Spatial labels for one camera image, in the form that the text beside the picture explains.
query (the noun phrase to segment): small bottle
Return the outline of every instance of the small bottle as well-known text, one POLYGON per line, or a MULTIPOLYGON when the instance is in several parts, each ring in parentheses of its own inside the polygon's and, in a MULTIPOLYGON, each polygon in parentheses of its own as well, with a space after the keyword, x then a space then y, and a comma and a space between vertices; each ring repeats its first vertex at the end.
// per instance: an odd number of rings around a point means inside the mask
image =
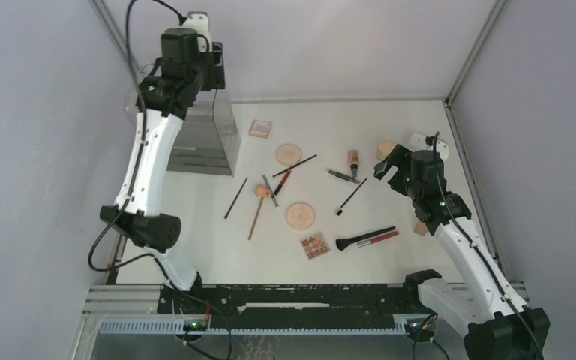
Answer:
POLYGON ((359 152, 352 150, 348 152, 348 165, 350 170, 352 170, 352 177, 357 177, 359 171, 359 152))

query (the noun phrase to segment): white table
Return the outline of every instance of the white table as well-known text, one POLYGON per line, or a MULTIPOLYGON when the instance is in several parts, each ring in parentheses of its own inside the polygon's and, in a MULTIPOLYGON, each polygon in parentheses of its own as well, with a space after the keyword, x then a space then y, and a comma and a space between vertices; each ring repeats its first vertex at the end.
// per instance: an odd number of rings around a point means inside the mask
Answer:
MULTIPOLYGON (((460 194, 473 218, 478 218, 456 152, 449 123, 438 100, 345 101, 325 103, 246 103, 234 106, 241 149, 235 178, 168 172, 163 187, 163 212, 181 218, 181 246, 202 275, 204 284, 366 284, 401 283, 405 275, 436 269, 448 282, 461 282, 453 262, 430 237, 413 232, 416 218, 411 200, 394 192, 387 181, 372 177, 377 144, 383 140, 408 145, 412 133, 434 134, 450 146, 445 161, 448 189, 460 194), (272 122, 268 139, 248 135, 253 119, 272 122), (259 198, 257 184, 266 174, 275 188, 283 170, 275 151, 284 143, 301 147, 313 160, 292 171, 277 200, 264 201, 252 241, 248 233, 259 198), (347 152, 358 149, 359 178, 370 177, 338 217, 335 209, 350 195, 354 184, 324 172, 326 167, 349 173, 347 152), (244 179, 248 182, 227 220, 224 215, 244 179), (292 230, 286 210, 297 202, 313 206, 314 225, 306 231, 292 230), (340 252, 335 239, 396 226, 400 235, 371 246, 348 247, 340 252), (332 248, 320 258, 308 260, 299 240, 323 232, 332 248)), ((127 242, 124 258, 140 254, 127 242)), ((120 269, 119 284, 159 284, 164 280, 150 259, 120 269)))

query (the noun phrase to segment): wooden stick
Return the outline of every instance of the wooden stick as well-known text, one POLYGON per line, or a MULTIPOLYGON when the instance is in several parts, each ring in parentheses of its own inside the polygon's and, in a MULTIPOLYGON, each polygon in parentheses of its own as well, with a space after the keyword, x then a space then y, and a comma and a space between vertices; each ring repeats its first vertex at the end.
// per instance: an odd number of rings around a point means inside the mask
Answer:
POLYGON ((257 206, 257 213, 255 214, 255 220, 253 220, 253 226, 250 228, 250 234, 248 234, 248 240, 253 238, 253 231, 255 230, 255 224, 257 224, 257 218, 260 216, 260 211, 262 209, 262 204, 264 203, 264 198, 259 199, 259 206, 257 206))

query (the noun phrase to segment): white wall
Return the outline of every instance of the white wall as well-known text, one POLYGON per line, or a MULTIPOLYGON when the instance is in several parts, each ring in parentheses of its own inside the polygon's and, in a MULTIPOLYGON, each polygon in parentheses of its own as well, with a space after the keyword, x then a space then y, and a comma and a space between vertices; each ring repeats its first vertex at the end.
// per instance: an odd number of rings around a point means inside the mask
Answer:
MULTIPOLYGON (((494 0, 170 0, 208 11, 233 99, 445 97, 494 0)), ((126 0, 106 0, 119 24, 126 0)), ((138 1, 140 63, 161 54, 176 17, 138 1)))
POLYGON ((576 359, 576 1, 512 1, 456 100, 498 241, 576 359))
POLYGON ((133 133, 121 61, 87 1, 0 1, 0 359, 64 359, 100 276, 133 133))

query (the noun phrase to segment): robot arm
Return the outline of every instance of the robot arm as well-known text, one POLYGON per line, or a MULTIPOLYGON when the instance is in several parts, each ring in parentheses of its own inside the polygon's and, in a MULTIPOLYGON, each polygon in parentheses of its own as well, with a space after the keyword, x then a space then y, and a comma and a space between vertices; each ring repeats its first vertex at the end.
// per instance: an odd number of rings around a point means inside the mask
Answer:
POLYGON ((145 113, 137 114, 127 175, 114 204, 100 209, 100 219, 155 257, 174 286, 188 290, 197 271, 173 246, 182 223, 161 213, 162 186, 173 143, 197 93, 226 87, 224 62, 221 43, 211 41, 207 13, 189 13, 181 27, 162 34, 160 43, 162 57, 139 84, 145 113), (158 68, 161 75, 155 75, 158 68))
POLYGON ((529 331, 544 345, 548 317, 541 308, 530 309, 506 280, 470 220, 470 210, 446 190, 440 156, 396 145, 374 167, 374 177, 382 179, 392 166, 398 171, 388 184, 412 199, 416 217, 451 257, 472 301, 456 294, 434 270, 407 275, 404 286, 464 337, 470 359, 532 359, 537 349, 529 331))

